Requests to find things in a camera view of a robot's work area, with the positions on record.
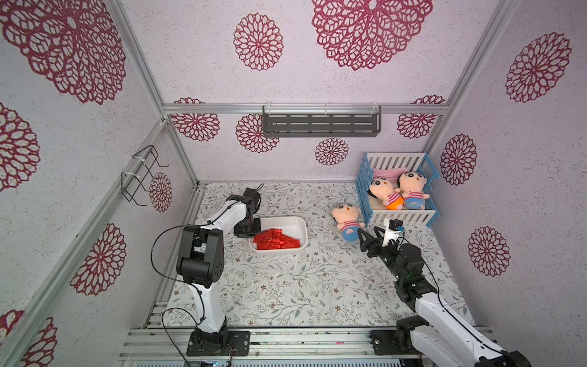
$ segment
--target orange shorts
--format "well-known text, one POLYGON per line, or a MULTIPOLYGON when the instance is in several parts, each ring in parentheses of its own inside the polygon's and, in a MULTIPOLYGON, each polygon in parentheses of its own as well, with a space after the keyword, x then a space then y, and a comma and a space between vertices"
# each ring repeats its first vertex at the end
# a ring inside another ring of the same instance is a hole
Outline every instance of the orange shorts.
POLYGON ((401 196, 393 203, 390 203, 387 206, 387 210, 399 210, 398 206, 400 206, 400 205, 403 205, 403 197, 401 197, 401 196))

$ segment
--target floral floor mat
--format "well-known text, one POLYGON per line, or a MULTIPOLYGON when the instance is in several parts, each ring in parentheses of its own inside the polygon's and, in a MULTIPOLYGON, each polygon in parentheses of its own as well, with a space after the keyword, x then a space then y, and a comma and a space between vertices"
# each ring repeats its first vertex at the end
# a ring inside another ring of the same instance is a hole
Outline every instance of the floral floor mat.
MULTIPOLYGON (((230 194, 242 194, 247 187, 258 185, 206 185, 196 223, 214 214, 230 194)), ((328 205, 358 205, 354 183, 265 183, 259 192, 262 204, 257 215, 302 217, 309 244, 297 255, 257 256, 246 240, 228 234, 225 268, 218 285, 229 325, 384 326, 413 315, 398 299, 394 278, 381 260, 368 258, 358 241, 345 241, 336 228, 328 205)), ((473 323, 432 230, 407 227, 406 239, 421 248, 446 302, 473 323)), ((427 270, 426 276, 432 282, 427 270)), ((199 319, 195 307, 199 301, 185 284, 176 282, 168 307, 185 308, 199 319)), ((164 322, 194 325, 189 315, 177 309, 168 311, 164 322)))

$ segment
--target blue shorts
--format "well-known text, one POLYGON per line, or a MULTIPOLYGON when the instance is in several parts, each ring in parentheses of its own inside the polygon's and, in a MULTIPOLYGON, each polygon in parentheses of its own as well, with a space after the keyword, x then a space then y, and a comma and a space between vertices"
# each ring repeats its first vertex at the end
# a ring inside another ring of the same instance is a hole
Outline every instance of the blue shorts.
POLYGON ((348 227, 345 228, 344 230, 342 230, 342 238, 344 238, 345 240, 351 242, 351 241, 356 241, 359 239, 359 226, 356 227, 348 227))
POLYGON ((425 205, 424 199, 417 197, 409 197, 404 199, 404 209, 419 210, 421 209, 422 205, 425 205))

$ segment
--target white plastic tray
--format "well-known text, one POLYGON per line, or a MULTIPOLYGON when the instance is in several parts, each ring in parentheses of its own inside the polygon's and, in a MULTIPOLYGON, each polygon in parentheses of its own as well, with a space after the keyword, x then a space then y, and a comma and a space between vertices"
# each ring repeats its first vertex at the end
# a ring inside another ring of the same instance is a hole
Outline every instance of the white plastic tray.
POLYGON ((283 231, 283 234, 299 239, 299 248, 257 250, 257 244, 253 242, 255 238, 249 238, 249 247, 257 255, 291 255, 302 251, 308 246, 308 229, 306 228, 306 222, 300 217, 261 218, 261 230, 265 231, 271 228, 278 228, 283 231))

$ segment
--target red candy packet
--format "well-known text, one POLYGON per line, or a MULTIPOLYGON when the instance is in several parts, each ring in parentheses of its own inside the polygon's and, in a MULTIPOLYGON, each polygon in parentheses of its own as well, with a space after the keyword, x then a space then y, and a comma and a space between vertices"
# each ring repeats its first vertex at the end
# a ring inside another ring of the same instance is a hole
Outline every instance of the red candy packet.
POLYGON ((280 248, 299 248, 299 240, 283 234, 277 228, 263 231, 255 236, 253 241, 257 244, 257 250, 278 250, 280 248))

